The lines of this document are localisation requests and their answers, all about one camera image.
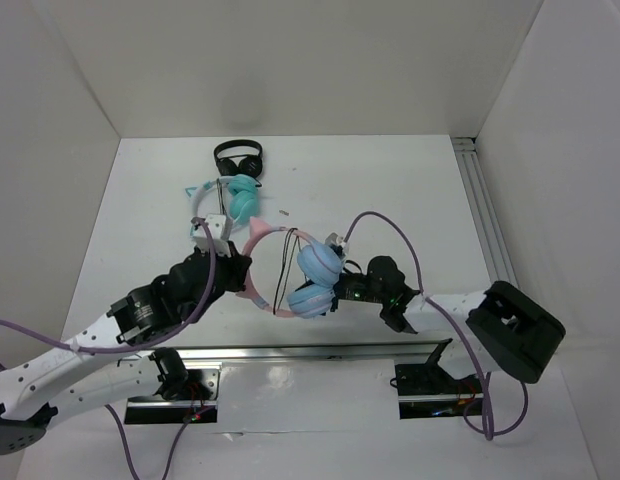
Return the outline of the pink blue cat-ear headphones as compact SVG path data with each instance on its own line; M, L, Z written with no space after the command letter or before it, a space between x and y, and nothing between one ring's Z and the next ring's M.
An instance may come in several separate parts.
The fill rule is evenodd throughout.
M242 255L250 257L258 243L266 236L283 232L287 237L294 236L296 240L305 242L296 260L306 282L285 297L288 308L281 308L266 301L257 291L250 273L246 274L244 289L237 296L250 300L257 308L279 318L309 319L326 314L333 305L334 287L344 266L344 261L330 246L299 229L271 226L252 217L249 220L249 239Z

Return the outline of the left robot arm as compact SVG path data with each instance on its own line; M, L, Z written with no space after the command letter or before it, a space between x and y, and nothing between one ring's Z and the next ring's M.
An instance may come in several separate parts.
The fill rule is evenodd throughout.
M111 402L183 394L189 373L164 341L197 322L224 293L242 291L251 263L235 249L227 256L196 249L81 333L0 371L0 455L19 452L61 422Z

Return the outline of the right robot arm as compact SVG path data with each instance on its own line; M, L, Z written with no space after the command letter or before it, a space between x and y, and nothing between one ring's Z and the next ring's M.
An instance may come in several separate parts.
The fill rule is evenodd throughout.
M539 381L566 335L564 325L507 281L485 291L428 297L406 284L389 256L373 258L365 273L344 271L336 299L376 303L393 331L447 331L466 338L485 372L503 371L525 384Z

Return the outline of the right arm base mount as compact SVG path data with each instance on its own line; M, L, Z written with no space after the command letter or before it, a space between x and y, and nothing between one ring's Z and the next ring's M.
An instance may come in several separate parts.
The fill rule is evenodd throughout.
M389 384L402 420L481 415L483 389L475 375L456 380L438 365L396 364Z

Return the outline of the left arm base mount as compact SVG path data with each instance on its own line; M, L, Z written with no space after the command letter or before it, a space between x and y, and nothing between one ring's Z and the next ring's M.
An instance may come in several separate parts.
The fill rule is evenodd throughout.
M133 397L126 404L126 425L213 424L218 418L221 363L187 361L188 380L178 394Z

